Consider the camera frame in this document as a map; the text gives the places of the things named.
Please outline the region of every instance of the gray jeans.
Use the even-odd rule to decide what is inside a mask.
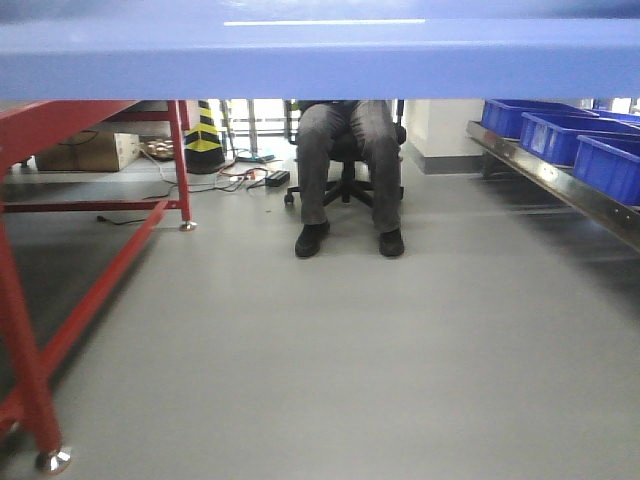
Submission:
[[[321,103],[309,107],[296,137],[302,223],[326,221],[322,205],[333,139],[349,128],[369,167],[373,183],[373,225],[379,232],[400,227],[400,147],[384,100],[362,100],[355,107]]]

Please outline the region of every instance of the blue tabletop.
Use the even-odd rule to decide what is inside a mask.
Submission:
[[[636,0],[5,0],[0,99],[640,96]]]

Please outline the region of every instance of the cardboard box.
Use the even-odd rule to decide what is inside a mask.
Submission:
[[[38,170],[117,172],[140,154],[138,135],[84,131],[35,155]]]

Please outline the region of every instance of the chair base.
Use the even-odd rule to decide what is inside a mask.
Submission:
[[[322,200],[324,206],[329,205],[337,198],[342,198],[342,203],[350,203],[351,197],[355,197],[368,207],[373,206],[373,198],[367,192],[373,191],[371,182],[363,180],[336,180],[327,182],[327,189]],[[284,196],[284,203],[293,204],[293,194],[300,193],[300,187],[289,187]],[[404,197],[404,187],[400,187],[400,199]]]

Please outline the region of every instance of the black and yellow striped post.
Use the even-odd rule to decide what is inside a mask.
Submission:
[[[213,124],[211,106],[207,100],[198,100],[200,122],[184,136],[187,172],[213,173],[224,165],[224,153],[218,129]]]

